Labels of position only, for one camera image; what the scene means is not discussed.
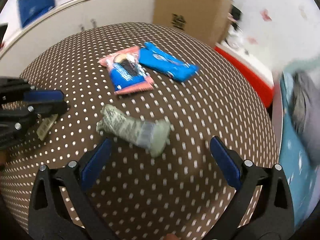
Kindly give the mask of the crumpled green grey wrapper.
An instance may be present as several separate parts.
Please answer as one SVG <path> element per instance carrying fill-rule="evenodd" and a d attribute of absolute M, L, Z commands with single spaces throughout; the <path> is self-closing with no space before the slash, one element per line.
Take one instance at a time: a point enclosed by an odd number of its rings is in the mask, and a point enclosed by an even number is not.
<path fill-rule="evenodd" d="M 101 110 L 102 119 L 97 122 L 97 132 L 112 133 L 137 147 L 149 151 L 153 158 L 160 156 L 167 145 L 171 123 L 165 120 L 151 122 L 126 115 L 112 105 Z"/>

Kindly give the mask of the blue snack packet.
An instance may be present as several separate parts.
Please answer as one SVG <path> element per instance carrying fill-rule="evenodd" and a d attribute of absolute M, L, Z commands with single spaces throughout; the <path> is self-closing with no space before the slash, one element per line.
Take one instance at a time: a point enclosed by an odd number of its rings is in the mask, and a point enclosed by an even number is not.
<path fill-rule="evenodd" d="M 199 70 L 198 66 L 174 58 L 151 42 L 145 42 L 144 47 L 140 48 L 139 62 L 145 67 L 165 74 L 177 82 L 187 81 Z"/>

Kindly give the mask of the red storage box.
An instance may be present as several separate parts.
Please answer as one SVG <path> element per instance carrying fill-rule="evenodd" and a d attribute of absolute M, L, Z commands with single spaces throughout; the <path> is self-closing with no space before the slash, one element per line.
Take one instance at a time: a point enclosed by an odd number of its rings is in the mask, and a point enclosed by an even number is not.
<path fill-rule="evenodd" d="M 266 108 L 274 95 L 272 72 L 253 55 L 233 50 L 228 45 L 216 44 L 214 50 L 227 59 L 250 83 Z"/>

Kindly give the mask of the brown polka dot tablecloth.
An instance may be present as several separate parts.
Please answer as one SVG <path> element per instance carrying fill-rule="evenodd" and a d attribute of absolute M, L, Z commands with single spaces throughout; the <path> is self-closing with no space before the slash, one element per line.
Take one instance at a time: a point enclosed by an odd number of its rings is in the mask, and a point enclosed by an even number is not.
<path fill-rule="evenodd" d="M 116 96 L 99 59 L 151 42 L 199 72 L 184 83 L 149 71 L 148 92 Z M 141 120 L 171 124 L 168 144 L 153 159 L 149 152 L 112 137 L 112 155 L 87 195 L 100 217 L 122 239 L 162 239 L 174 233 L 201 239 L 234 196 L 209 152 L 217 135 L 226 146 L 258 166 L 278 160 L 268 113 L 255 90 L 209 46 L 174 29 L 123 23 L 87 30 L 56 43 L 19 72 L 42 89 L 64 92 L 69 111 L 45 141 L 32 128 L 10 149 L 1 172 L 1 193 L 12 216 L 28 226 L 28 207 L 42 164 L 61 167 L 102 141 L 95 129 L 104 105 Z"/>

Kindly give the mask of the white plastic bag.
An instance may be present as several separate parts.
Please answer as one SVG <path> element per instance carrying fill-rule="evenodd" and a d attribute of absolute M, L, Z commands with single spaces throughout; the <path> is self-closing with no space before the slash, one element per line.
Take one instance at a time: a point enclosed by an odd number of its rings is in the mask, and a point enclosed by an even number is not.
<path fill-rule="evenodd" d="M 245 51 L 244 41 L 243 31 L 239 27 L 234 28 L 234 26 L 231 25 L 226 36 L 226 43 L 236 51 Z"/>

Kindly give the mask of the grey folded blanket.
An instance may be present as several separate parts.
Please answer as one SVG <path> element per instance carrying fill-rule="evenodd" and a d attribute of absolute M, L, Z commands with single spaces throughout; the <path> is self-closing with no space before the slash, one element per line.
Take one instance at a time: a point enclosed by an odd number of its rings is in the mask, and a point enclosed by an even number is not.
<path fill-rule="evenodd" d="M 313 165 L 319 165 L 319 74 L 296 72 L 293 76 L 292 124 Z"/>

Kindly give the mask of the pink blue cookie packet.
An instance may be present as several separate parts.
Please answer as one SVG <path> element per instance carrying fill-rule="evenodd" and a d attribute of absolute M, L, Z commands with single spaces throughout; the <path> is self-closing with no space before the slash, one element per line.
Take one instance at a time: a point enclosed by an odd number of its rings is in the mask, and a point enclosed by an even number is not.
<path fill-rule="evenodd" d="M 140 65 L 139 55 L 139 46 L 133 46 L 116 51 L 98 61 L 106 67 L 116 95 L 153 90 L 154 80 Z"/>

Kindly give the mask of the teal bed sheet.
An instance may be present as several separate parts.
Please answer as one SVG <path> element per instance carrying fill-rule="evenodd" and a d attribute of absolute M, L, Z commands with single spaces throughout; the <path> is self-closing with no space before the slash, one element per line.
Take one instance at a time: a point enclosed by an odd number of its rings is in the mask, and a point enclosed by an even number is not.
<path fill-rule="evenodd" d="M 279 80 L 281 96 L 281 143 L 279 163 L 291 191 L 295 227 L 308 219 L 319 202 L 319 166 L 311 165 L 308 154 L 292 125 L 290 103 L 293 77 L 283 72 Z"/>

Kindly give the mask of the brown cardboard box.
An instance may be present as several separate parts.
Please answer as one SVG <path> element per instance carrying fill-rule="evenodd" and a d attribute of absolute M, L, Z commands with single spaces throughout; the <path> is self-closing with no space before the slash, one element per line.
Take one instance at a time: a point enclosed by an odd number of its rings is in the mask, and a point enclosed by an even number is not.
<path fill-rule="evenodd" d="M 232 0 L 155 0 L 152 23 L 215 47 L 230 24 L 232 4 Z"/>

